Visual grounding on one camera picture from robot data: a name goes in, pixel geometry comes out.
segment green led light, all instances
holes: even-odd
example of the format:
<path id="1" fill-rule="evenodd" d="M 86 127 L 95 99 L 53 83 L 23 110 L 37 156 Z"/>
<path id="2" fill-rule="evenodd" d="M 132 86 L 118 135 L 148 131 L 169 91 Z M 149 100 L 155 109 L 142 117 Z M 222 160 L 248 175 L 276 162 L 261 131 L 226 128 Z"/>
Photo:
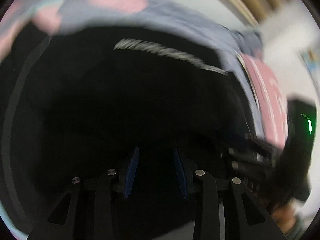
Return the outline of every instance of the green led light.
<path id="1" fill-rule="evenodd" d="M 307 117 L 305 114 L 301 114 L 301 115 L 308 119 L 308 123 L 309 123 L 309 132 L 310 132 L 310 134 L 311 134 L 311 132 L 312 132 L 312 125 L 311 125 L 311 121 L 310 121 L 309 117 Z"/>

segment gray fabric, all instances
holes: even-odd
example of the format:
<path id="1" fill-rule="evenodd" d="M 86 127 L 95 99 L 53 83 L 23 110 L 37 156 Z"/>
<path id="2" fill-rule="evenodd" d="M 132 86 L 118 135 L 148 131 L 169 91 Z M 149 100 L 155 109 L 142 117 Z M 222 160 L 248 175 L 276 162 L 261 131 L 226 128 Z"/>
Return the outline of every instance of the gray fabric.
<path id="1" fill-rule="evenodd" d="M 41 5 L 55 0 L 23 0 L 23 6 L 0 27 L 0 35 L 21 16 L 30 18 Z M 232 32 L 212 22 L 203 15 L 185 9 L 170 0 L 149 0 L 148 7 L 139 13 L 124 14 L 114 9 L 99 8 L 87 0 L 61 0 L 59 13 L 62 23 L 59 34 L 69 34 L 88 26 L 144 26 L 148 29 L 164 31 L 187 38 L 195 43 L 216 49 L 222 66 L 226 71 L 233 71 L 240 81 L 249 100 L 254 119 L 256 134 L 263 137 L 261 116 L 249 83 L 241 69 L 236 52 L 254 55 L 262 50 L 259 35 L 253 31 Z"/>

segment black fabric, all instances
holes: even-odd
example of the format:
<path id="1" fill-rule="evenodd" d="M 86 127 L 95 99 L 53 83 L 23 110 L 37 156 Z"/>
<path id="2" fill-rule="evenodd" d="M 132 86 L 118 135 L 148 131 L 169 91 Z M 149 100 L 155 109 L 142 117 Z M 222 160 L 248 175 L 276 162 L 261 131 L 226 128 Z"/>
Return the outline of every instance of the black fabric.
<path id="1" fill-rule="evenodd" d="M 25 55 L 30 53 L 19 46 L 35 32 L 34 26 L 27 26 L 3 61 L 0 71 L 6 75 L 0 75 L 1 98 L 10 96 Z M 159 43 L 221 68 L 215 51 L 142 28 L 97 27 L 52 37 L 29 71 L 12 113 L 12 175 L 31 221 L 44 212 L 71 178 L 98 177 L 114 168 L 135 146 L 144 150 L 132 188 L 133 201 L 134 194 L 143 188 L 148 194 L 159 194 L 166 188 L 174 196 L 170 203 L 180 201 L 174 147 L 213 176 L 227 175 L 215 134 L 221 130 L 248 132 L 229 77 L 150 52 L 114 50 L 127 38 Z M 1 101 L 2 117 L 7 101 Z M 145 203 L 145 212 L 150 211 L 150 205 Z M 172 227 L 192 219 L 193 206 Z M 158 212 L 161 217 L 169 210 Z"/>

